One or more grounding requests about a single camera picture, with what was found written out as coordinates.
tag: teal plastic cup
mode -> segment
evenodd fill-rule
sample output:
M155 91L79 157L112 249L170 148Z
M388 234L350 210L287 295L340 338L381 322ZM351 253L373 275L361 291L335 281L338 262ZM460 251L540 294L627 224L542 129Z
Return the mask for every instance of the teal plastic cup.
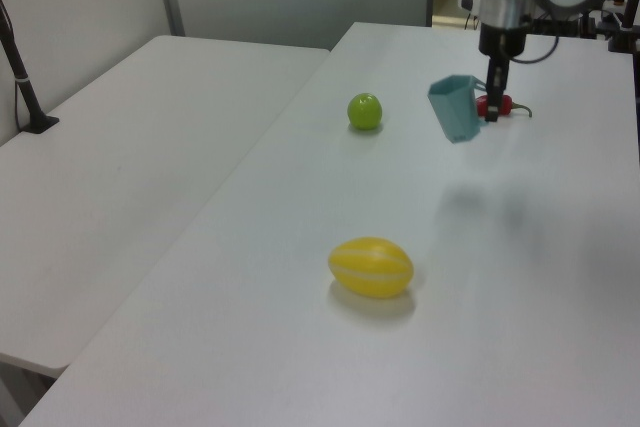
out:
M484 92L486 87L472 75L452 75L429 88L429 101L444 135L454 144L471 140L480 132L476 90Z

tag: table surface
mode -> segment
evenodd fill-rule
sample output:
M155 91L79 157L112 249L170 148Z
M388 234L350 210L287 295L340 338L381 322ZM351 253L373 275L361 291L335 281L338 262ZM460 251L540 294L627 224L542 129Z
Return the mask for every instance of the table surface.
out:
M453 145L426 94L481 77L477 43L356 24L24 426L636 427L631 58L563 39L512 68L533 119ZM373 135L347 126L365 91ZM332 280L365 235L413 259L406 293Z
M0 361L57 376L328 52L159 37L0 149Z

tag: green ball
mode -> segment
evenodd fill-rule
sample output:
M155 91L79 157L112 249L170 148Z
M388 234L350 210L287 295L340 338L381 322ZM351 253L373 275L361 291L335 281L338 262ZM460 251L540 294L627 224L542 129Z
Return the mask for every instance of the green ball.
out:
M382 106L375 95L358 94L349 102L347 115L356 129L377 129L382 119Z

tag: toy fruit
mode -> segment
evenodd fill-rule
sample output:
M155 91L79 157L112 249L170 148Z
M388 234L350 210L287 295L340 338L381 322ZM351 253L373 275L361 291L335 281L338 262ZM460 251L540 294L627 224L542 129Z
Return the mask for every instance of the toy fruit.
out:
M368 297L392 297L413 277L413 264L393 242L377 237L353 239L333 249L329 268L346 288Z
M382 106L375 95L358 94L349 102L347 115L356 129L373 130L380 125Z
M489 101L486 95L478 97L476 99L476 107L478 108L478 117L485 117L487 115L487 110L489 109ZM500 115L509 115L512 110L515 109L523 109L529 112L529 117L533 117L533 113L529 107L525 107L524 105L515 104L513 99L509 95L502 96L502 107L500 107Z

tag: red chili pepper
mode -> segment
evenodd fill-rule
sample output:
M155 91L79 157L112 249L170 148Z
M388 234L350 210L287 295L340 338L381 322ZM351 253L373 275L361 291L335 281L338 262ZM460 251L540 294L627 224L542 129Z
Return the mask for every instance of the red chili pepper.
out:
M489 110L489 101L486 95L478 97L476 99L476 107L478 108L478 117L485 117ZM500 115L509 115L514 109L524 109L529 112L529 117L533 117L533 113L529 107L524 105L514 104L510 95L502 96L502 106L500 107Z

